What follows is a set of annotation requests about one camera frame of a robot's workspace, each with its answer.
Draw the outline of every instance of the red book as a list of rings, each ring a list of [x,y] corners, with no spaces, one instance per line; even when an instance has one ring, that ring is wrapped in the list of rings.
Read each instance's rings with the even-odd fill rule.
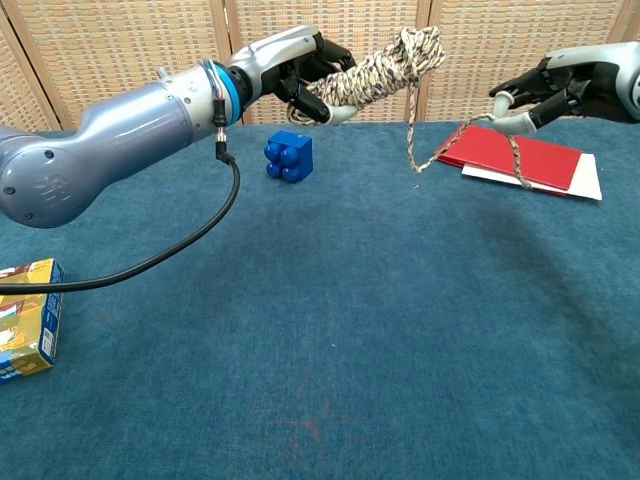
[[[520,147],[522,176],[530,182],[568,190],[582,152],[528,137],[514,136]],[[465,164],[513,175],[513,149],[507,138],[490,128],[472,125],[458,142],[439,158],[463,167]]]

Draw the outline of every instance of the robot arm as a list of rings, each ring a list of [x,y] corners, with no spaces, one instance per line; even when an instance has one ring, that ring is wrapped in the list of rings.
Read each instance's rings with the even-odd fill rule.
[[[300,26],[90,105],[73,135],[45,138],[0,127],[0,211],[34,228],[75,220],[109,185],[240,120],[273,94],[318,122],[337,125],[355,107],[330,107],[304,88],[355,66],[349,51]]]
[[[639,123],[640,42],[556,50],[489,95],[498,117],[493,128],[509,135],[535,132],[561,116]],[[507,116],[528,104],[535,106]]]

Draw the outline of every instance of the cardboard box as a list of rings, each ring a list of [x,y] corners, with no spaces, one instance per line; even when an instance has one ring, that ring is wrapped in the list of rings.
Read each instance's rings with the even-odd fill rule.
[[[0,270],[0,284],[57,283],[53,259]],[[0,384],[53,367],[62,294],[0,295]]]

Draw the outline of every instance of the white rope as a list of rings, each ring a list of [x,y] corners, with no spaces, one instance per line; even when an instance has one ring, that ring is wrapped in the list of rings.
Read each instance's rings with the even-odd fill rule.
[[[422,77],[439,67],[446,54],[440,43],[440,31],[437,27],[423,29],[403,28],[394,38],[392,45],[367,55],[358,65],[347,70],[331,74],[317,82],[306,85],[307,89],[321,98],[327,105],[352,105],[358,110],[367,105],[394,95],[398,91],[409,89],[409,129],[407,132],[407,156],[409,164],[416,173],[428,168],[434,160],[446,153],[471,123],[480,119],[494,120],[491,114],[478,115],[465,122],[451,138],[426,163],[416,165],[413,155],[413,134],[416,120],[416,97]],[[287,107],[287,119],[299,125],[315,125],[317,122],[296,110]],[[531,188],[531,184],[522,177],[520,171],[520,150],[511,136],[507,136],[514,153],[514,175],[520,183]]]

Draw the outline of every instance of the woven screen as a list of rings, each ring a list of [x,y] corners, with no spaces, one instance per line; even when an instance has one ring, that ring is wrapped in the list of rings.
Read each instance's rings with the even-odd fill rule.
[[[291,27],[311,24],[318,26],[323,37],[348,48],[356,61],[392,43],[402,27],[415,26],[418,4],[417,0],[234,0],[233,3],[236,8],[229,22],[230,28],[239,31],[240,46]],[[406,91],[401,91],[365,108],[353,121],[403,121],[406,104]],[[252,123],[287,121],[286,105],[273,96],[263,97],[249,111]]]
[[[4,17],[0,26],[0,124],[29,132],[58,130],[60,125]]]
[[[27,50],[40,59],[39,68],[58,96],[57,108],[68,114],[67,127],[79,124],[90,103],[156,79],[158,67],[171,73],[202,57],[227,57],[230,51],[228,42],[222,49],[216,42],[216,2],[211,0],[10,4],[12,20],[29,37]],[[215,20],[222,22],[222,36],[228,39],[223,17]]]
[[[621,5],[443,0],[436,23],[448,58],[429,79],[426,120],[461,121],[486,112],[491,88],[534,68],[548,51],[605,43]]]

